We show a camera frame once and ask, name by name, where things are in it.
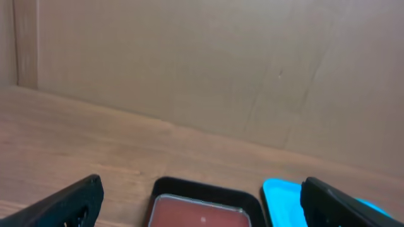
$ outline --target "beige wall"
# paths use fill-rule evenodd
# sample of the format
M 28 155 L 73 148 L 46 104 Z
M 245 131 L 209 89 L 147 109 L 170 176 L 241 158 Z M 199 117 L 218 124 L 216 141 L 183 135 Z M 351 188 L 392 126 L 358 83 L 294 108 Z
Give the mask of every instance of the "beige wall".
M 13 0 L 0 0 L 0 88 L 17 83 Z
M 404 177 L 402 0 L 38 0 L 38 88 Z

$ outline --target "table surface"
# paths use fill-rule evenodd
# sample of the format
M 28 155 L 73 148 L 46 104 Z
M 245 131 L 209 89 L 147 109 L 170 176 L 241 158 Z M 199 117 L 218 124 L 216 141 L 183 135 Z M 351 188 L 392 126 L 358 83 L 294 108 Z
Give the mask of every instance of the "table surface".
M 256 197 L 267 178 L 314 176 L 404 221 L 402 178 L 33 90 L 0 90 L 0 216 L 91 173 L 105 190 L 97 226 L 140 226 L 153 183 L 165 175 Z

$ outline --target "blue tray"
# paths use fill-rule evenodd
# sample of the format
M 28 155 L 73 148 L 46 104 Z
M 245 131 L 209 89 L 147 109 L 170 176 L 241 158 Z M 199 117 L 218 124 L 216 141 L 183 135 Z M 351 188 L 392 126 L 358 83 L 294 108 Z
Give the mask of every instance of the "blue tray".
M 271 178 L 264 182 L 263 191 L 273 227 L 307 227 L 300 206 L 302 186 L 297 183 Z M 389 216 L 382 209 L 363 199 L 357 199 L 371 208 Z

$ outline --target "wooden table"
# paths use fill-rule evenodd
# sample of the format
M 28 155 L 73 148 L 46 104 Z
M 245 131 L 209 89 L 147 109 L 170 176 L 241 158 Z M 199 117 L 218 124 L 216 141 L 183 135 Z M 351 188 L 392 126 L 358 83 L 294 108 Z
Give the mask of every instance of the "wooden table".
M 266 178 L 315 176 L 404 221 L 401 178 L 37 91 L 0 90 L 0 216 L 91 173 L 105 190 L 98 226 L 139 226 L 164 175 L 255 196 Z

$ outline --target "blue plate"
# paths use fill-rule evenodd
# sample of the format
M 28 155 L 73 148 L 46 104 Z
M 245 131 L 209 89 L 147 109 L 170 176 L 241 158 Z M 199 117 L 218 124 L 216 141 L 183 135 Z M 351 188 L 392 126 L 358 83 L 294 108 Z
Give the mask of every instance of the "blue plate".
M 300 206 L 302 186 L 280 179 L 268 179 L 263 190 L 273 227 L 307 227 L 303 208 Z M 362 199 L 371 208 L 389 216 L 382 209 Z

